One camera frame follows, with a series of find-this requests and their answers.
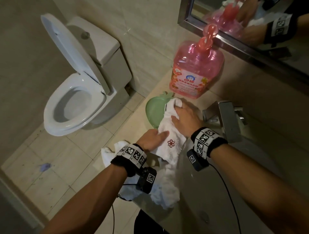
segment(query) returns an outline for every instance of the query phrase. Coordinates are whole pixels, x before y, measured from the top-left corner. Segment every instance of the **white toilet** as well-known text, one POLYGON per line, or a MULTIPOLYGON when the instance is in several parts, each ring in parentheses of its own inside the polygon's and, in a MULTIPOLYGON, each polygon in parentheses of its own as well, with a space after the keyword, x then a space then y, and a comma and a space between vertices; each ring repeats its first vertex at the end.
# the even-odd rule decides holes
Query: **white toilet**
POLYGON ((119 42, 80 17, 74 17, 67 26, 51 14, 42 15, 41 20, 76 70, 46 104, 46 131, 63 136, 89 122, 99 124, 113 117, 129 99, 124 87, 132 78, 119 42))

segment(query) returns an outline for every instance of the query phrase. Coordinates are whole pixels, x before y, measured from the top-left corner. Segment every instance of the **mirror frame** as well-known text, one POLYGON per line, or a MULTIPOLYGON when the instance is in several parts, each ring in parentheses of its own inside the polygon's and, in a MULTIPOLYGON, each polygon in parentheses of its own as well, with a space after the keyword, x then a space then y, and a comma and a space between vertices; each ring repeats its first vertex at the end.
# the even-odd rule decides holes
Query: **mirror frame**
MULTIPOLYGON (((178 24, 190 32, 202 37, 203 29, 207 23, 191 15, 193 3, 194 0, 181 0, 178 24)), ((286 78, 285 82, 292 86, 295 86, 295 84, 290 81, 295 81, 295 79, 300 81, 302 84, 305 83, 306 85, 309 85, 309 76, 307 74, 289 66, 284 62, 263 55, 258 50, 238 41, 237 39, 222 31, 219 31, 217 34, 216 38, 214 39, 214 44, 239 57, 240 59, 260 67, 265 72, 270 73, 277 78, 282 78, 282 76, 284 76, 286 78)), ((298 90, 303 89, 299 85, 297 85, 295 88, 298 90)))

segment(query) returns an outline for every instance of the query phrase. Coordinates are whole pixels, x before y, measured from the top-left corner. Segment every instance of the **hand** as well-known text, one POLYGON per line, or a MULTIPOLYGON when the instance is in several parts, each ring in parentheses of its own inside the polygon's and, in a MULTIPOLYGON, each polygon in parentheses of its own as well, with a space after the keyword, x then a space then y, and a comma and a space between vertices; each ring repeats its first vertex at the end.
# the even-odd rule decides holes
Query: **hand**
POLYGON ((142 135, 136 144, 142 147, 145 152, 153 151, 164 142, 169 134, 169 131, 158 134, 157 129, 149 129, 142 135))
POLYGON ((258 5, 258 0, 246 0, 239 9, 236 20, 238 22, 243 22, 242 25, 246 27, 249 21, 254 17, 258 5))
POLYGON ((258 46, 263 44, 266 30, 267 24, 249 26, 243 29, 241 40, 250 46, 258 46))
POLYGON ((182 103, 182 108, 175 107, 179 119, 172 116, 172 121, 177 128, 177 130, 185 137, 191 137, 191 135, 203 127, 203 122, 197 116, 197 114, 184 102, 182 103))

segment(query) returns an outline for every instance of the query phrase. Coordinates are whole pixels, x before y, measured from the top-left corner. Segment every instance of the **blue cat face logo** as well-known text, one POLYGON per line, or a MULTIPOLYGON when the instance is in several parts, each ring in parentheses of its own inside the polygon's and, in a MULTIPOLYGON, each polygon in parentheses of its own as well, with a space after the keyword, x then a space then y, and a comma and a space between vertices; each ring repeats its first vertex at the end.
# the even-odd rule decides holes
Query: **blue cat face logo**
POLYGON ((186 78, 191 81, 195 80, 194 76, 191 76, 191 75, 186 76, 186 78))

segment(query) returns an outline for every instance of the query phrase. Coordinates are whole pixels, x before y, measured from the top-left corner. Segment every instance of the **bottle label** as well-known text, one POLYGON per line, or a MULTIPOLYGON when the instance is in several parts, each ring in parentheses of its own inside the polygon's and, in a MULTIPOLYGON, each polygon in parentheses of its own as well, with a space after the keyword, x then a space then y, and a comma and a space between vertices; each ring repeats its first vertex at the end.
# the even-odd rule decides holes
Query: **bottle label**
POLYGON ((206 89, 209 79, 197 75, 174 65, 171 77, 171 85, 179 91, 189 95, 198 96, 206 89))

